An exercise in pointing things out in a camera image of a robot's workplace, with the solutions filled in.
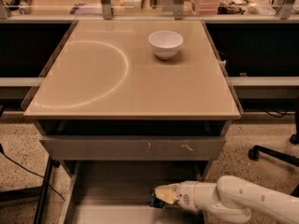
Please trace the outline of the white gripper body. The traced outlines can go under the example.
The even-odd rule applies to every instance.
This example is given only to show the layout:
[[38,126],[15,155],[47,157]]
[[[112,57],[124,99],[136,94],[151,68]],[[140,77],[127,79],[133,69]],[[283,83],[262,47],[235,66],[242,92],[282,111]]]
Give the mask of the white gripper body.
[[195,181],[184,181],[176,184],[175,201],[183,209],[195,211],[197,209],[194,201]]

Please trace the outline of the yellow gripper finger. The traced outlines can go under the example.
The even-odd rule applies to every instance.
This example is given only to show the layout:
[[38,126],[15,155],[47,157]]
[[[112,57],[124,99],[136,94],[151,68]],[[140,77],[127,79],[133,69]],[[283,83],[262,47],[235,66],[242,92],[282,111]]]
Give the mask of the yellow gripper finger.
[[176,193],[178,184],[170,184],[159,186],[155,189],[156,197],[169,204],[174,204],[178,201],[178,195]]

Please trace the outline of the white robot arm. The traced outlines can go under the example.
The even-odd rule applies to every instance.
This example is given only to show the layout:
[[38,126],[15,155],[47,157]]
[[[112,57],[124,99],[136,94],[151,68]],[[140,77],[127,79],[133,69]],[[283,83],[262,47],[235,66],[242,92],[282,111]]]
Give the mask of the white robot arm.
[[157,187],[151,204],[177,203],[188,211],[205,210],[234,224],[245,224],[258,211],[280,224],[299,224],[299,198],[267,189],[242,178],[224,175],[216,183],[184,181]]

